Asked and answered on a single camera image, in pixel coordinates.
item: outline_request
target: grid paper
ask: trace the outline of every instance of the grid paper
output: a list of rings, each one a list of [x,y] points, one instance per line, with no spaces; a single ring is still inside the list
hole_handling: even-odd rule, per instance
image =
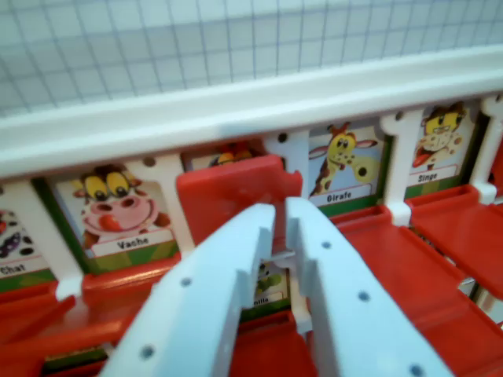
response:
[[[500,0],[2,0],[0,117],[502,42]]]

